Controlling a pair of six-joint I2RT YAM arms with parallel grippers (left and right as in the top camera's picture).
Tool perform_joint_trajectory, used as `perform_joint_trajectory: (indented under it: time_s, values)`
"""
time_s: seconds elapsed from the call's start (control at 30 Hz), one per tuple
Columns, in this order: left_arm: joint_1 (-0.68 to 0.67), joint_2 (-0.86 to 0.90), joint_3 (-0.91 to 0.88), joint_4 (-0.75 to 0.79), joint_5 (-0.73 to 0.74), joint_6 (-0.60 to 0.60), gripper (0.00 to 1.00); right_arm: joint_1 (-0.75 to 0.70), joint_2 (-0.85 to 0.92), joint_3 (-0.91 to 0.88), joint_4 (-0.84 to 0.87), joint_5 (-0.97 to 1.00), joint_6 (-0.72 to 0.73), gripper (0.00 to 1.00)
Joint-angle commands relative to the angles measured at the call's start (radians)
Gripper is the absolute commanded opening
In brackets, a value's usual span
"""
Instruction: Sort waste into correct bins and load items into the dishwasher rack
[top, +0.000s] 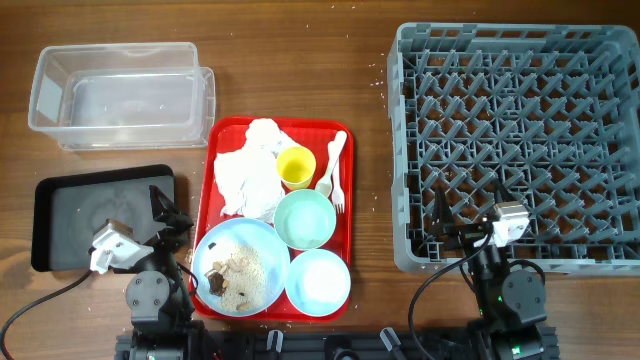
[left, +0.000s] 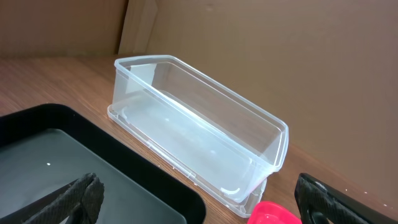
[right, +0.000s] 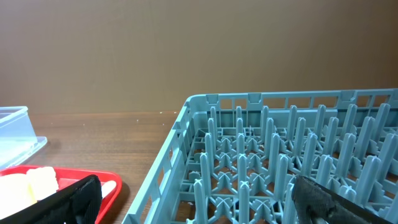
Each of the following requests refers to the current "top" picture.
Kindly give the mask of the yellow plastic cup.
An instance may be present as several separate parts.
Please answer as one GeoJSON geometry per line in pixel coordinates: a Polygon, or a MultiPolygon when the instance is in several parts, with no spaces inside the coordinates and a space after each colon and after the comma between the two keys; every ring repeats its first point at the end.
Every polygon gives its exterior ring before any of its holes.
{"type": "Polygon", "coordinates": [[[294,146],[282,151],[276,159],[277,172],[289,190],[308,188],[316,169],[314,154],[306,147],[294,146]]]}

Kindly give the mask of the light blue small bowl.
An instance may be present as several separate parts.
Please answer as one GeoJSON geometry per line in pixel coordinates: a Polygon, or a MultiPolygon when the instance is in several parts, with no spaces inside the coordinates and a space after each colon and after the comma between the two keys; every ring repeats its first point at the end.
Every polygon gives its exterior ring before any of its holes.
{"type": "Polygon", "coordinates": [[[351,291],[346,263],[335,253],[314,249],[291,262],[285,292],[293,307],[310,317],[325,317],[346,304],[351,291]]]}

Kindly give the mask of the white napkin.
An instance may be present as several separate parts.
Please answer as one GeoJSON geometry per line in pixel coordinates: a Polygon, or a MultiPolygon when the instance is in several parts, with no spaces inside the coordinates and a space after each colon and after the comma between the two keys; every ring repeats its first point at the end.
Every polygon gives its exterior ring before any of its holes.
{"type": "Polygon", "coordinates": [[[285,196],[277,170],[277,156],[298,146],[271,118],[253,120],[243,146],[217,153],[214,176],[224,199],[221,215],[240,215],[272,224],[275,210],[285,196]]]}

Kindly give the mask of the white plastic fork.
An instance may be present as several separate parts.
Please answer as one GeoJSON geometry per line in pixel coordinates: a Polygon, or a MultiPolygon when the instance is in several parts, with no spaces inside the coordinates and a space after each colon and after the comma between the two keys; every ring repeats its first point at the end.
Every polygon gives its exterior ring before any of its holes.
{"type": "Polygon", "coordinates": [[[338,214],[345,212],[345,195],[340,183],[340,152],[336,154],[336,164],[332,171],[333,190],[331,193],[331,202],[338,214]]]}

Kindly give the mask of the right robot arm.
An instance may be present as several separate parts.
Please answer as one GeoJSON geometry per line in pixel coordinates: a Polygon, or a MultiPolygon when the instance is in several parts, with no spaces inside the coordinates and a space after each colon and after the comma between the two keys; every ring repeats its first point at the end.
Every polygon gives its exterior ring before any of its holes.
{"type": "Polygon", "coordinates": [[[530,223],[522,202],[495,180],[494,203],[477,223],[456,223],[445,191],[435,192],[428,234],[447,250],[463,251],[480,319],[469,325],[471,347],[482,359],[544,359],[548,355],[540,324],[546,320],[545,275],[527,260],[509,261],[506,246],[519,240],[530,223]]]}

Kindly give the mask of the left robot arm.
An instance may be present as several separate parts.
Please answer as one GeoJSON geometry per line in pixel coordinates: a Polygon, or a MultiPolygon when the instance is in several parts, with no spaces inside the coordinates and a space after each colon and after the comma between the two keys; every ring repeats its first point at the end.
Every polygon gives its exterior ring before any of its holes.
{"type": "Polygon", "coordinates": [[[152,253],[129,272],[126,289],[132,334],[119,337],[116,360],[201,359],[203,325],[192,319],[194,305],[175,254],[189,240],[191,218],[155,185],[149,187],[153,220],[164,225],[147,244],[152,253]]]}

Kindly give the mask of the light blue plate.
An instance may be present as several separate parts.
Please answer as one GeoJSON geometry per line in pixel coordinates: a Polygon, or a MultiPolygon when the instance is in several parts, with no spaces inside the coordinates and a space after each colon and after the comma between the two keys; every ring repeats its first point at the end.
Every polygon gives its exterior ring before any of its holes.
{"type": "Polygon", "coordinates": [[[283,293],[290,262],[289,249],[273,227],[254,219],[226,220],[208,231],[195,247],[191,272],[197,279],[196,299],[206,308],[222,316],[242,318],[256,315],[273,305],[283,293]],[[244,312],[226,312],[209,293],[209,282],[205,276],[209,265],[206,265],[206,262],[212,259],[210,248],[218,243],[248,245],[256,250],[266,275],[266,299],[261,306],[244,312]]]}

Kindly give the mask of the green bowl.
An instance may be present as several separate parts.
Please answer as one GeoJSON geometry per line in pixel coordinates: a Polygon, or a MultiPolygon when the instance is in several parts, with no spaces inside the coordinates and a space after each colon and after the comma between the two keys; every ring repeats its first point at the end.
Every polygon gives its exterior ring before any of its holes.
{"type": "Polygon", "coordinates": [[[327,197],[315,190],[301,189],[279,202],[273,225],[287,246],[306,251],[320,248],[331,239],[337,215],[327,197]]]}

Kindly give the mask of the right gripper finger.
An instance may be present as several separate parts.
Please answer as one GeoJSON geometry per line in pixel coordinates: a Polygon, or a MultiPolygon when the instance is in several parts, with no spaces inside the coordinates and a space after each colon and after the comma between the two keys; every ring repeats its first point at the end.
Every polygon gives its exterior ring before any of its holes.
{"type": "Polygon", "coordinates": [[[435,190],[432,223],[434,225],[441,226],[449,226],[455,224],[455,220],[447,201],[445,191],[441,186],[437,187],[435,190]]]}
{"type": "Polygon", "coordinates": [[[496,204],[513,201],[513,195],[505,188],[498,178],[493,179],[492,184],[494,188],[494,202],[496,204]]]}

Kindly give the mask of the food scraps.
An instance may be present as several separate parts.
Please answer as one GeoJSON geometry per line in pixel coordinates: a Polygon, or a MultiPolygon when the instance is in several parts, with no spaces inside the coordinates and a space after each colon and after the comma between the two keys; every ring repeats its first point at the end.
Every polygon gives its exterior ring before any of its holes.
{"type": "Polygon", "coordinates": [[[235,243],[218,243],[210,250],[205,276],[220,308],[237,313],[261,306],[266,299],[266,275],[256,250],[235,243]]]}

